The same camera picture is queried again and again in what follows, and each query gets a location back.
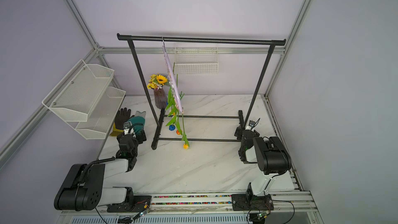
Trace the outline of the purple clip hanger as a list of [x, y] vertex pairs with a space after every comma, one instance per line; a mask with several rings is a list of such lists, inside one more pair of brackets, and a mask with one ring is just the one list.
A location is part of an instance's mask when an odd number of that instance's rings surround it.
[[169, 80], [169, 84], [170, 84], [170, 88], [172, 90], [172, 96], [173, 96], [173, 100], [172, 102], [175, 104], [176, 108], [183, 113], [183, 107], [181, 104], [181, 98], [180, 98], [180, 93], [178, 91], [177, 88], [177, 79], [175, 78], [175, 74], [173, 71], [173, 66], [170, 62], [170, 58], [168, 56], [168, 53], [166, 51], [166, 47], [165, 47], [165, 41], [164, 41], [164, 37], [161, 37], [162, 40], [162, 50], [163, 50], [163, 54], [164, 54], [164, 60], [166, 63], [166, 68], [167, 68], [167, 73], [168, 73], [168, 80]]

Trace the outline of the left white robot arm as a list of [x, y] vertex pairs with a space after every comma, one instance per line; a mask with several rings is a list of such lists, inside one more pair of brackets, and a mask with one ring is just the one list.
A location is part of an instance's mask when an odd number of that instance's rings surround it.
[[138, 155], [138, 146], [146, 140], [144, 130], [129, 131], [117, 136], [119, 150], [114, 157], [73, 165], [54, 200], [57, 210], [91, 211], [107, 206], [107, 212], [141, 212], [147, 209], [152, 196], [135, 196], [131, 187], [107, 186], [105, 181], [131, 171]]

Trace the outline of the black clothes rack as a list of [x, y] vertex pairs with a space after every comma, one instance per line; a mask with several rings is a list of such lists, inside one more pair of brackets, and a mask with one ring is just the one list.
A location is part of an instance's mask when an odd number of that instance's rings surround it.
[[230, 95], [205, 95], [205, 96], [197, 96], [190, 95], [188, 96], [188, 114], [184, 115], [181, 110], [170, 106], [169, 110], [172, 111], [171, 115], [166, 114], [165, 109], [161, 109], [160, 113], [157, 115], [151, 98], [149, 96], [149, 92], [147, 86], [144, 86], [145, 94], [148, 99], [149, 106], [151, 107], [152, 113], [155, 118], [155, 122], [157, 124], [157, 128], [155, 130], [155, 134], [153, 137], [153, 141], [151, 144], [151, 148], [156, 150], [158, 147], [159, 141], [191, 141], [191, 142], [223, 142], [223, 143], [237, 143], [240, 140], [237, 138], [233, 139], [191, 139], [187, 138], [185, 134], [182, 134], [180, 138], [168, 138], [162, 137], [161, 131], [166, 126], [164, 119], [168, 118], [170, 121], [175, 120], [179, 121], [179, 124], [176, 122], [176, 127], [183, 127], [183, 120], [186, 118], [196, 118], [196, 119], [237, 119], [239, 120], [238, 130], [244, 130], [245, 124], [249, 121], [250, 113], [255, 105], [255, 100], [258, 97], [258, 93], [260, 90], [260, 86], [263, 82], [265, 72], [268, 68], [271, 57], [274, 53], [276, 47], [282, 47], [286, 44], [286, 39], [284, 40], [248, 40], [248, 39], [222, 39], [222, 38], [194, 38], [194, 37], [154, 37], [154, 36], [132, 36], [132, 35], [122, 35], [117, 34], [117, 37], [121, 41], [126, 41], [129, 45], [130, 51], [132, 53], [135, 65], [137, 67], [139, 76], [141, 80], [144, 80], [143, 71], [138, 59], [137, 51], [134, 45], [135, 41], [160, 41], [162, 43], [165, 42], [174, 42], [174, 43], [202, 43], [202, 44], [237, 44], [237, 45], [262, 45], [268, 46], [267, 56], [263, 65], [263, 69], [260, 73], [260, 78], [257, 82], [254, 96], [250, 101], [250, 106], [247, 113], [244, 115], [243, 111], [239, 110], [234, 116], [212, 116], [212, 113], [226, 113], [225, 107], [230, 109], [232, 106], [237, 106], [237, 103], [233, 103], [233, 100], [236, 100], [237, 97]]

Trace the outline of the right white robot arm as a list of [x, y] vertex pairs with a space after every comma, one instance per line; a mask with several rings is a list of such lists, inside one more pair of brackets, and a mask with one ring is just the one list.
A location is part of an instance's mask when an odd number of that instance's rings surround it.
[[240, 141], [240, 160], [245, 164], [255, 163], [260, 170], [256, 179], [249, 183], [252, 195], [261, 197], [270, 192], [295, 190], [290, 176], [291, 157], [279, 137], [261, 137], [252, 127], [237, 127], [235, 136]]

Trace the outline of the white tulip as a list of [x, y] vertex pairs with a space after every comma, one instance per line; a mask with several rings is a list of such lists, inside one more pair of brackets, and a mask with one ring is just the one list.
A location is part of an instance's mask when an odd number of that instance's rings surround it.
[[[178, 87], [178, 75], [175, 74], [175, 78], [177, 79], [177, 87]], [[173, 109], [177, 109], [176, 106], [175, 106], [175, 104], [172, 102], [173, 96], [172, 96], [172, 90], [171, 90], [170, 86], [169, 86], [169, 92], [167, 93], [167, 97], [168, 97], [168, 105], [167, 105], [167, 107], [166, 107], [167, 110], [170, 110], [170, 112], [171, 112]]]

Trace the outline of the blue tulip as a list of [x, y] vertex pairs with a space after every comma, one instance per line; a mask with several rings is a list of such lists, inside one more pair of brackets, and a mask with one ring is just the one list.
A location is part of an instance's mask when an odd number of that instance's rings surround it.
[[171, 117], [171, 120], [166, 124], [170, 131], [174, 131], [176, 129], [175, 123], [178, 120], [178, 110], [173, 109], [168, 117]]

